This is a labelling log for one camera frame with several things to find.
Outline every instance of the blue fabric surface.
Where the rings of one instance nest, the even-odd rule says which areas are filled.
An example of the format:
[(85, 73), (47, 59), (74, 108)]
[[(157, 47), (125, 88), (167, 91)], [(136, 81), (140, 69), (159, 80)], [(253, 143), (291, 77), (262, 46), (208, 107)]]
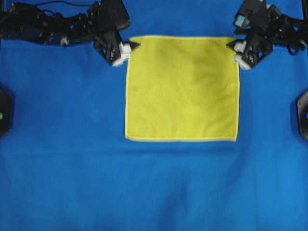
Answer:
[[(124, 2), (123, 39), (232, 36), (242, 3)], [(268, 3), (302, 17), (299, 0)], [(0, 82), (15, 92), (15, 115), (0, 139), (0, 230), (308, 230), (308, 143), (295, 107), (307, 64), (306, 52), (278, 48), (241, 71), (236, 143), (138, 143), (124, 138), (127, 64), (109, 67), (91, 44), (2, 41)]]

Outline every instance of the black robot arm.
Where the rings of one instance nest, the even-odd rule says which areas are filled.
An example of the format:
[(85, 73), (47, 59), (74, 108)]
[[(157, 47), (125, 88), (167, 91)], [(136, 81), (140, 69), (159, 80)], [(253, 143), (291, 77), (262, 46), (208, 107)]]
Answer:
[(67, 3), (13, 3), (8, 12), (0, 12), (0, 37), (63, 47), (94, 41), (95, 50), (112, 66), (121, 65), (139, 45), (130, 41), (123, 42), (120, 36), (119, 31), (130, 26), (129, 15), (122, 0), (95, 2), (87, 13), (68, 18), (38, 8), (40, 5), (57, 2)]
[(255, 67), (273, 51), (273, 45), (287, 48), (291, 55), (307, 48), (308, 21), (282, 14), (266, 0), (245, 0), (233, 24), (235, 34), (246, 35), (227, 44), (237, 52), (234, 60), (242, 69)]

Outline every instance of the blue cloth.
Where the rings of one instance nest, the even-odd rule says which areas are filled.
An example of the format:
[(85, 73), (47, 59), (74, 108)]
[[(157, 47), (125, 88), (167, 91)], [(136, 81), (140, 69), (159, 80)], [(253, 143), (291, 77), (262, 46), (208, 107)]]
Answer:
[[(232, 36), (242, 3), (124, 2), (132, 26), (123, 39)], [(300, 1), (268, 3), (302, 17)], [(308, 142), (295, 107), (308, 88), (307, 58), (278, 48), (241, 71), (236, 143), (139, 143), (124, 138), (127, 64), (109, 67), (91, 44), (3, 40), (0, 82), (15, 92), (15, 115), (0, 139), (0, 230), (308, 230)]]

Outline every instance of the black cable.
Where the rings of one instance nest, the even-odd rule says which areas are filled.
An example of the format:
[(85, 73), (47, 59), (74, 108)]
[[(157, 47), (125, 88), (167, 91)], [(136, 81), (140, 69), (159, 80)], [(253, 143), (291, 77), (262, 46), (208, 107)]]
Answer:
[(70, 3), (70, 2), (67, 2), (67, 1), (58, 1), (58, 0), (57, 1), (46, 1), (46, 2), (41, 2), (41, 3), (35, 4), (35, 5), (26, 6), (26, 7), (23, 7), (21, 9), (12, 11), (7, 16), (3, 17), (0, 20), (0, 24), (5, 22), (14, 13), (18, 13), (20, 11), (24, 11), (24, 10), (30, 9), (32, 7), (37, 7), (37, 6), (47, 5), (47, 4), (54, 4), (54, 3), (63, 3), (63, 4), (67, 4), (67, 5), (70, 5), (70, 6), (76, 6), (76, 7), (90, 7), (91, 6), (91, 4), (75, 4), (75, 3)]
[(46, 2), (35, 4), (34, 6), (42, 6), (42, 5), (54, 4), (54, 3), (63, 3), (63, 4), (70, 5), (70, 6), (77, 6), (77, 7), (90, 7), (92, 5), (92, 4), (75, 4), (75, 3), (70, 3), (67, 1), (46, 1)]

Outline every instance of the yellow towel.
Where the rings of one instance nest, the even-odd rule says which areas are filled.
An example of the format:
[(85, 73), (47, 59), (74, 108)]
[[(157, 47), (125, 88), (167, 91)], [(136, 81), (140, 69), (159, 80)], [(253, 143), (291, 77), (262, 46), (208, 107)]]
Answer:
[(232, 38), (134, 37), (125, 136), (135, 141), (236, 141), (239, 68)]

